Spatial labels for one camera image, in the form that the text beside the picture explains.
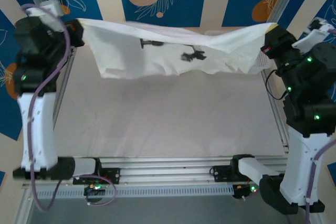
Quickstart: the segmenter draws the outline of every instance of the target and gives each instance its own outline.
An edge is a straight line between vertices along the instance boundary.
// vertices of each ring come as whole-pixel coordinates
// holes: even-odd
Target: black mounting bracket
[[[118,185],[120,180],[120,168],[98,168],[99,176],[104,177],[111,181],[113,184]],[[95,185],[95,184],[108,184],[105,180],[95,178],[79,178],[74,179],[72,182],[74,185]]]
[[[238,161],[245,157],[254,156],[250,154],[234,155],[230,161],[230,165],[213,166],[210,169],[210,174],[214,176],[215,182],[247,182],[249,178],[241,174],[238,169]]]
[[[251,191],[250,185],[233,185],[234,194],[232,195],[235,199],[242,199],[243,197],[248,197],[253,192]]]
[[[260,180],[259,190],[261,197],[268,205],[273,207],[278,212],[283,215],[295,215],[298,213],[298,204],[290,204],[286,201],[280,192],[280,184],[283,180],[284,174],[279,176],[268,176],[264,175]],[[310,212],[324,212],[325,205],[321,202],[315,202],[310,206]]]

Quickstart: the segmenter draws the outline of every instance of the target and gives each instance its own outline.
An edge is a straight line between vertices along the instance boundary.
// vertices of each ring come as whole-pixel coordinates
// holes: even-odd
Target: black cable
[[[211,176],[215,176],[215,174],[214,173],[211,173],[211,170],[213,170],[214,168],[213,167],[211,167],[210,168],[210,170],[209,170],[209,174],[211,175]]]
[[[266,78],[266,80],[265,80],[265,88],[266,88],[267,93],[268,93],[271,97],[273,97],[275,100],[281,100],[281,99],[283,99],[283,98],[286,96],[287,91],[285,91],[285,92],[282,94],[282,96],[281,96],[280,98],[276,98],[274,95],[272,95],[272,93],[268,90],[268,87],[267,87],[267,82],[268,82],[269,78],[270,78],[271,75],[272,75],[274,72],[276,72],[276,71],[277,71],[276,69],[272,70],[272,71],[269,73],[269,75],[267,76],[267,78]]]

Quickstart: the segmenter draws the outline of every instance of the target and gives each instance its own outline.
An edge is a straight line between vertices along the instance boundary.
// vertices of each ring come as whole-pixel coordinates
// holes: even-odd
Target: white table surface
[[[102,79],[87,46],[77,51],[55,141],[61,156],[284,154],[260,75]]]

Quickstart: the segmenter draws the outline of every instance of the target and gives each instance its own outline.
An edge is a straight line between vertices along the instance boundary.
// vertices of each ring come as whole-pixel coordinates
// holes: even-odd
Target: white cloth
[[[142,23],[112,23],[79,19],[84,40],[90,46],[103,78],[135,79],[153,75],[180,75],[190,70],[248,73],[264,44],[272,23],[245,27],[219,36],[206,36],[183,28]],[[140,39],[164,42],[163,46],[144,45]],[[182,61],[199,46],[204,60]]]
[[[103,79],[87,45],[77,50],[54,138],[59,156],[284,154],[261,74]]]

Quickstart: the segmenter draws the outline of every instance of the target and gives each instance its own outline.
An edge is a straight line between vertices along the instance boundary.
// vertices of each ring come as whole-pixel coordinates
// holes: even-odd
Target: purple cable
[[[111,203],[112,201],[114,201],[114,199],[116,198],[117,196],[117,188],[115,187],[115,185],[110,181],[108,180],[107,178],[104,178],[104,177],[100,177],[100,176],[97,176],[97,175],[92,175],[92,174],[88,174],[88,175],[80,175],[79,176],[80,178],[97,178],[97,179],[102,179],[104,181],[106,181],[107,183],[109,183],[113,189],[114,189],[114,193],[113,193],[113,197],[109,200],[109,201],[106,201],[105,203],[97,203],[97,204],[94,204],[94,203],[91,203],[89,201],[89,194],[86,195],[86,202],[88,203],[89,206],[95,206],[95,207],[101,207],[101,206],[106,206],[108,205],[109,203]]]
[[[329,29],[328,32],[331,33],[331,34],[336,35],[336,29]]]
[[[36,181],[35,181],[35,175],[34,175],[34,155],[33,155],[33,138],[32,138],[32,116],[33,116],[33,110],[34,110],[34,104],[36,101],[36,98],[38,97],[39,92],[45,87],[46,84],[48,84],[48,82],[50,82],[56,75],[57,73],[62,69],[62,67],[64,66],[64,64],[67,62],[67,58],[70,55],[71,51],[70,51],[70,35],[68,33],[67,27],[64,25],[64,23],[62,22],[62,20],[60,20],[58,17],[56,17],[53,13],[51,13],[50,11],[41,8],[37,5],[34,4],[25,4],[23,6],[21,6],[21,9],[25,12],[26,9],[28,8],[37,8],[40,9],[42,12],[45,12],[46,14],[50,15],[52,18],[54,18],[63,28],[64,30],[64,39],[66,42],[66,47],[65,47],[65,52],[64,52],[64,56],[63,58],[60,60],[60,62],[58,63],[56,69],[40,84],[40,86],[38,86],[38,88],[36,89],[36,91],[34,92],[30,104],[29,104],[29,109],[28,109],[28,123],[27,123],[27,145],[28,145],[28,156],[29,156],[29,161],[30,163],[30,179],[31,179],[31,190],[33,192],[33,198],[36,204],[36,207],[41,211],[41,212],[47,212],[53,205],[55,198],[56,198],[56,193],[57,190],[61,184],[61,180],[57,183],[57,186],[55,188],[55,191],[52,195],[51,201],[49,203],[49,205],[47,207],[44,207],[41,205],[41,202],[38,199],[37,196],[37,191],[36,191]],[[109,200],[108,202],[104,203],[104,204],[91,204],[93,206],[105,206],[109,203],[111,203],[117,195],[117,189],[115,187],[115,185],[109,181],[106,178],[100,177],[100,176],[96,176],[96,175],[82,175],[81,177],[83,178],[97,178],[97,179],[102,179],[107,181],[110,185],[112,185],[114,187],[114,195],[113,198],[111,200]]]
[[[311,165],[310,168],[310,177],[309,177],[309,181],[308,181],[308,188],[307,188],[307,194],[306,194],[306,198],[310,198],[311,197],[311,193],[313,190],[313,184],[314,184],[314,178],[315,178],[315,172],[316,172],[316,164],[314,163],[314,161],[319,160],[319,158],[332,146],[334,146],[336,144],[336,139],[333,141],[330,141],[328,144],[326,144],[321,150],[319,150],[314,159],[313,159],[313,163]],[[309,221],[309,216],[310,216],[310,204],[309,202],[306,203],[306,224],[310,224]]]

